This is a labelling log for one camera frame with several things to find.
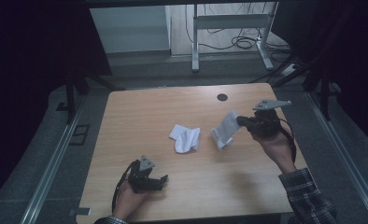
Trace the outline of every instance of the white metal frame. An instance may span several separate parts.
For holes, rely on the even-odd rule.
[[[267,70],[273,70],[271,60],[265,50],[266,39],[271,31],[277,2],[268,14],[242,14],[242,15],[204,15],[198,16],[198,6],[193,5],[193,43],[192,43],[192,71],[199,71],[198,30],[205,29],[238,29],[238,28],[264,28],[262,38],[256,42],[259,53]]]

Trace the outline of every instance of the white fabric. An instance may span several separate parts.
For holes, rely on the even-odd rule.
[[[200,133],[200,128],[189,129],[176,124],[173,131],[169,134],[169,137],[176,140],[175,151],[177,153],[186,153],[190,151],[191,148],[195,150],[198,149]]]
[[[211,130],[218,149],[223,149],[232,143],[232,136],[237,130],[240,129],[236,118],[237,113],[232,110],[228,115],[225,116],[219,127]]]

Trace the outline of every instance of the table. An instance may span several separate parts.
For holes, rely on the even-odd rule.
[[[228,100],[219,101],[224,93]],[[231,110],[252,116],[261,99],[275,99],[268,84],[239,84],[111,92],[80,206],[93,223],[111,214],[111,199],[122,173],[146,155],[156,163],[149,177],[169,175],[129,221],[230,217],[290,212],[277,166],[245,128],[218,150],[210,130]],[[276,110],[284,119],[281,109]],[[169,133],[175,124],[201,128],[199,149],[177,154]],[[297,168],[306,166],[301,151]]]

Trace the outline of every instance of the white wall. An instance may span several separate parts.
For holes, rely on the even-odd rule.
[[[170,49],[169,7],[92,8],[106,53]]]

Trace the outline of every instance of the person's left hand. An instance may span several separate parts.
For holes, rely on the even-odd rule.
[[[126,218],[131,215],[148,196],[148,191],[134,193],[129,182],[127,180],[123,181],[120,186],[120,191],[118,192],[117,202],[112,215],[121,220],[126,220]]]

